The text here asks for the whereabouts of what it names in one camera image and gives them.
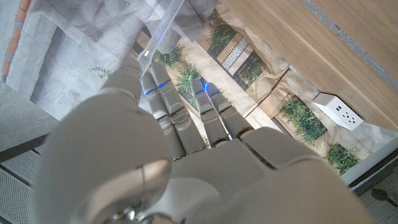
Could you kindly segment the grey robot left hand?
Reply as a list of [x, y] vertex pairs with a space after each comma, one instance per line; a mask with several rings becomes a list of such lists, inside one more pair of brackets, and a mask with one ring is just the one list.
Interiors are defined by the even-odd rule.
[[316, 152], [195, 82], [202, 138], [165, 68], [128, 57], [47, 136], [33, 223], [373, 223]]

